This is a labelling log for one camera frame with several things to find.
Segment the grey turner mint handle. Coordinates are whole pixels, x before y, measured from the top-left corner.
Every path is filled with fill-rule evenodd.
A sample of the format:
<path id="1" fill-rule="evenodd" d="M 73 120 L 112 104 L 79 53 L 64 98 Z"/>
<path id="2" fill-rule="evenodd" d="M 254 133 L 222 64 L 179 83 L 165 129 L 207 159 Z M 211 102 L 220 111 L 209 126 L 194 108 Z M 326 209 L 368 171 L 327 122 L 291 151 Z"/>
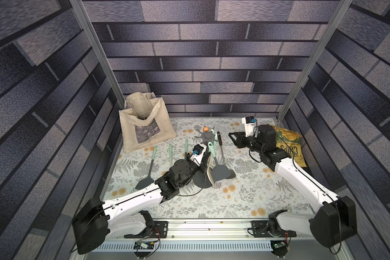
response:
<path id="1" fill-rule="evenodd" d="M 208 142 L 208 148 L 215 162 L 215 167 L 210 174 L 211 183 L 214 184 L 223 179 L 228 179 L 231 176 L 231 171 L 226 166 L 218 163 L 213 143 Z"/>

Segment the cream ladle mint handle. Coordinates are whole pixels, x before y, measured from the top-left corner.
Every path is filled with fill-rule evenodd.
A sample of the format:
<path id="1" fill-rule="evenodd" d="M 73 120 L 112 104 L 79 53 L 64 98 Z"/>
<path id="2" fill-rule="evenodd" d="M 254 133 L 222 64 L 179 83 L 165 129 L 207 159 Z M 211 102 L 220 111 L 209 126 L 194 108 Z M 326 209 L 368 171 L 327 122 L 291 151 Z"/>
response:
<path id="1" fill-rule="evenodd" d="M 184 155 L 185 160 L 187 159 L 188 152 L 189 152 L 189 140 L 185 139 L 185 155 Z"/>

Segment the grey utensil rack stand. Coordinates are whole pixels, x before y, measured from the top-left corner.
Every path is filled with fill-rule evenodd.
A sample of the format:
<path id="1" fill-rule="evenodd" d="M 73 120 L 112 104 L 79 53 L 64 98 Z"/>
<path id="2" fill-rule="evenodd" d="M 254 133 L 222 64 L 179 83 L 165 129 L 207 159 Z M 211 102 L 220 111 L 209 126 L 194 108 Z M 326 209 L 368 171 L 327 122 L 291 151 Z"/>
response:
<path id="1" fill-rule="evenodd" d="M 197 138 L 200 138 L 202 143 L 194 146 L 192 150 L 192 156 L 190 157 L 190 159 L 196 163 L 197 166 L 199 166 L 193 177 L 193 183 L 199 188 L 208 189 L 212 187 L 212 183 L 208 178 L 208 163 L 211 156 L 208 147 L 208 141 L 212 140 L 216 136 L 213 128 L 209 128 L 207 126 L 203 128 L 202 133 L 199 133 L 200 136 L 197 136 Z"/>

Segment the grey spatula dark wood handle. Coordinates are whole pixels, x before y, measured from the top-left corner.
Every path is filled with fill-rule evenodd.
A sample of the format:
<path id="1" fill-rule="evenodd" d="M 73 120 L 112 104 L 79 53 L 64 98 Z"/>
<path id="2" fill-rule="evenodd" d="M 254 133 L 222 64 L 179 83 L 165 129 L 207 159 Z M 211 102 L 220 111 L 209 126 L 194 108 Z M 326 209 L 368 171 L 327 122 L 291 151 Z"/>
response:
<path id="1" fill-rule="evenodd" d="M 234 179 L 234 178 L 236 178 L 236 173 L 234 172 L 234 170 L 228 168 L 226 165 L 226 162 L 225 162 L 223 142 L 222 142 L 222 136 L 221 136 L 220 131 L 217 132 L 217 138 L 218 138 L 218 143 L 219 143 L 219 147 L 220 147 L 220 151 L 221 151 L 222 165 L 225 166 L 227 171 L 230 173 L 230 175 L 227 177 L 227 179 Z"/>

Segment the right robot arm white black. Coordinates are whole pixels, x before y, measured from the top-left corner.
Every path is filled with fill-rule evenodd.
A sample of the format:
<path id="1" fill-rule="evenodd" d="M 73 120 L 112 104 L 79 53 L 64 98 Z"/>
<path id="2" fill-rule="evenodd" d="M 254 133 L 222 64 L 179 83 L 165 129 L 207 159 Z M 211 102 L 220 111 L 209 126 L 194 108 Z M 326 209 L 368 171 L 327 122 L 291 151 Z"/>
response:
<path id="1" fill-rule="evenodd" d="M 287 180 L 308 202 L 313 214 L 295 214 L 279 210 L 269 215 L 265 228 L 274 237 L 288 231 L 313 236 L 322 246 L 331 248 L 358 232 L 356 206 L 349 197 L 339 197 L 302 171 L 285 150 L 276 146 L 272 125 L 246 125 L 244 132 L 229 133 L 237 148 L 248 148 L 260 155 L 260 162 Z"/>

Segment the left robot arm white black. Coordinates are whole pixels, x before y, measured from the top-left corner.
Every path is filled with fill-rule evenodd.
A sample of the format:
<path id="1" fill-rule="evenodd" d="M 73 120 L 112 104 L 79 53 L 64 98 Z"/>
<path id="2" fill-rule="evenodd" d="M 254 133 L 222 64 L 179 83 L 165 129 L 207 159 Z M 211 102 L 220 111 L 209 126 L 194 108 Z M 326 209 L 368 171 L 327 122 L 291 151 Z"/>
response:
<path id="1" fill-rule="evenodd" d="M 180 194 L 197 172 L 205 173 L 210 153 L 187 156 L 154 183 L 137 192 L 114 200 L 91 198 L 72 220 L 75 245 L 72 251 L 84 255 L 99 247 L 106 239 L 122 235 L 143 234 L 151 225 L 144 217 L 146 208 L 160 205 Z"/>

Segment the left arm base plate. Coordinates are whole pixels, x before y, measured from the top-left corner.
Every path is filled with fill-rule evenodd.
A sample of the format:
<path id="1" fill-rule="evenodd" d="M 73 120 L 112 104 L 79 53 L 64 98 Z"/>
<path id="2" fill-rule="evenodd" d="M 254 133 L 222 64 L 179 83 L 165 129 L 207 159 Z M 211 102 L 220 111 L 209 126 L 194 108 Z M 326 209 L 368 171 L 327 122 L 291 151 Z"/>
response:
<path id="1" fill-rule="evenodd" d="M 168 221 L 155 221 L 154 226 L 145 228 L 140 234 L 137 235 L 124 235 L 124 238 L 166 238 L 169 229 Z"/>

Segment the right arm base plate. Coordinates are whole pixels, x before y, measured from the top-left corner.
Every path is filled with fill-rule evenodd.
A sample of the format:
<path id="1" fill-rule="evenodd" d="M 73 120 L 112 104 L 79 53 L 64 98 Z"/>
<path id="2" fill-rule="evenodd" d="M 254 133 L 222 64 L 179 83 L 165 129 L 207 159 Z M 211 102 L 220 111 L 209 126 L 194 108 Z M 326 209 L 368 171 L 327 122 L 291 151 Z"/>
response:
<path id="1" fill-rule="evenodd" d="M 290 238 L 297 237 L 297 233 L 294 231 L 282 230 L 278 224 L 273 220 L 268 221 L 252 221 L 251 227 L 247 229 L 249 235 L 255 238 Z"/>

